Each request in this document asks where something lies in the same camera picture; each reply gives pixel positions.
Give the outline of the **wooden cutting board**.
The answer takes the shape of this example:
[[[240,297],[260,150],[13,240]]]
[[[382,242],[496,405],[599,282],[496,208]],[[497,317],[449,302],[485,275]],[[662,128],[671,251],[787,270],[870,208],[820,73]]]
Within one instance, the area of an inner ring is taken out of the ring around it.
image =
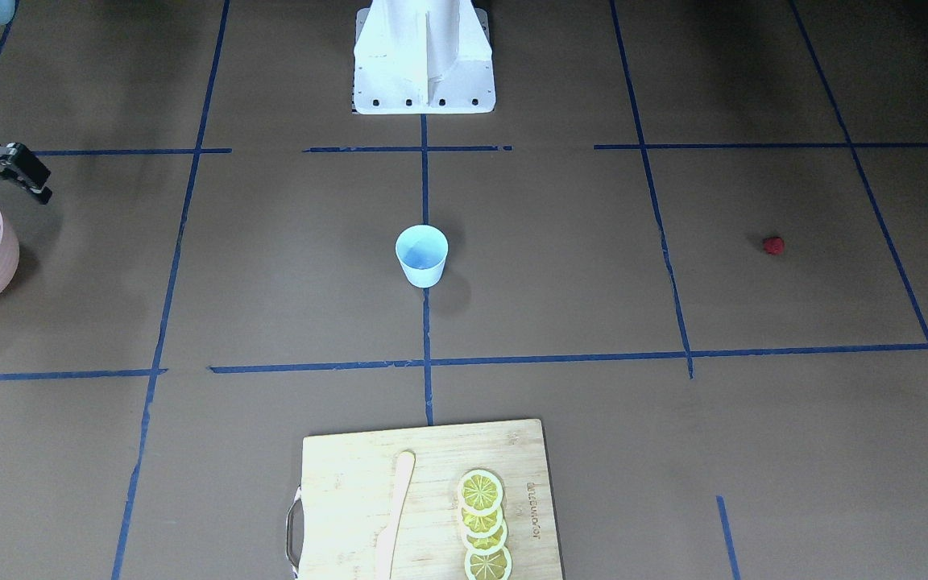
[[[416,456],[390,579],[467,579],[456,488],[472,469],[505,488],[509,579],[561,579],[564,570],[544,426],[504,420],[306,437],[302,479],[288,508],[286,555],[297,579],[373,579],[396,459]]]

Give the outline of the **lemon slices row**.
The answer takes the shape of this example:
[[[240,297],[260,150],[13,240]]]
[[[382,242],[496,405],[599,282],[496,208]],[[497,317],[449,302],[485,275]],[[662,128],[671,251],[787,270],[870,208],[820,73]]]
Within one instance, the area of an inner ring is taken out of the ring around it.
[[[513,561],[504,515],[505,488],[500,477],[486,469],[468,470],[457,488],[458,522],[464,544],[463,570],[467,579],[509,579]]]

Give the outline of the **yellow plastic knife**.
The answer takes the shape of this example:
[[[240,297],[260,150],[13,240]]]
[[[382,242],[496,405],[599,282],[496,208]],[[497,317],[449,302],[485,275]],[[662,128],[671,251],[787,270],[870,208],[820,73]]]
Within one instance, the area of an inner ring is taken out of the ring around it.
[[[415,470],[416,456],[410,450],[402,451],[396,459],[393,483],[391,484],[391,504],[387,524],[376,537],[375,541],[375,568],[373,579],[390,579],[396,551],[396,542],[400,522],[408,495],[413,470]]]

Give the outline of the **red strawberry on table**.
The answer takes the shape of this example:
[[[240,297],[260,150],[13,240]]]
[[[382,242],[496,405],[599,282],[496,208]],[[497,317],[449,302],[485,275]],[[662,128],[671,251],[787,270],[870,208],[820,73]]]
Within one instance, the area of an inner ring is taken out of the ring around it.
[[[778,256],[785,252],[785,241],[781,236],[769,236],[762,241],[762,249],[767,255]]]

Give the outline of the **light blue cup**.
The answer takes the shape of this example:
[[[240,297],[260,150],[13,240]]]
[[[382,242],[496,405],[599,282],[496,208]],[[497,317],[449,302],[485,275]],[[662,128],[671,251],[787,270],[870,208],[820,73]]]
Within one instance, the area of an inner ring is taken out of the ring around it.
[[[441,279],[449,243],[438,228],[415,225],[399,234],[395,253],[406,280],[416,288],[426,289]]]

